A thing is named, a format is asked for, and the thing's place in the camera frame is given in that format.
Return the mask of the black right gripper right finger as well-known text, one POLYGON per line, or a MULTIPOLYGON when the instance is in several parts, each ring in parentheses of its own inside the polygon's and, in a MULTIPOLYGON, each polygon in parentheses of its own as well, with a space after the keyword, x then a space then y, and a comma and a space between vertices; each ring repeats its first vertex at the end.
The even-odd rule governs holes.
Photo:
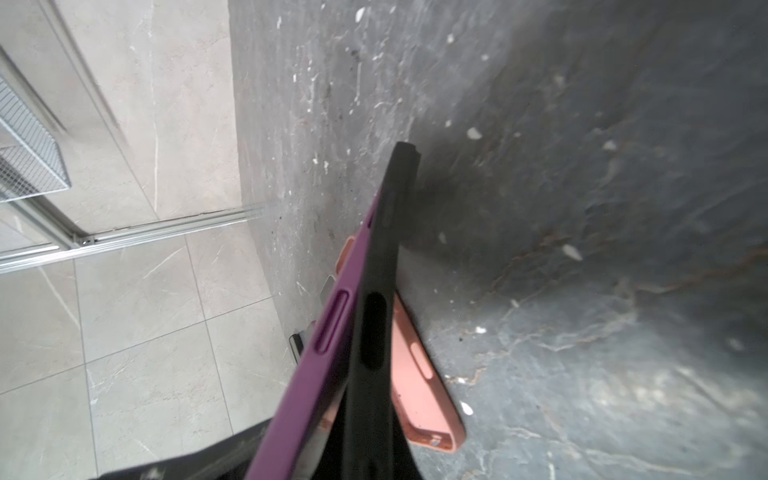
MULTIPOLYGON (((344 438, 344 415, 346 411, 346 394, 343 394, 339 409, 337 411, 333 426, 330 430, 328 440, 323 450, 323 478, 341 479, 342 478, 342 454, 344 438)), ((408 441, 396 418, 395 410, 393 412, 393 478, 394 479, 417 479, 423 477, 419 472, 417 464, 413 458, 408 441)))

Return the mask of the black pad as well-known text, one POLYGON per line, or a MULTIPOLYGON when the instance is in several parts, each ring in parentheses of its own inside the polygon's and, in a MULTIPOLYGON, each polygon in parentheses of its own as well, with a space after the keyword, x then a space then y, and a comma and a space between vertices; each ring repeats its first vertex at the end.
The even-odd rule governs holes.
POLYGON ((334 397, 346 394, 341 479, 394 479, 392 317, 406 205, 421 155, 395 144, 368 218, 245 476, 290 479, 334 397))

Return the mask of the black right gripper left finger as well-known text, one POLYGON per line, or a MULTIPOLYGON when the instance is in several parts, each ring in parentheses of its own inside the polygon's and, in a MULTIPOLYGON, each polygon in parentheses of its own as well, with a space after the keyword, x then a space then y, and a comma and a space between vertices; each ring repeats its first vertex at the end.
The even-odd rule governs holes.
POLYGON ((107 472, 98 480, 244 479, 269 423, 267 419, 200 451, 107 472))

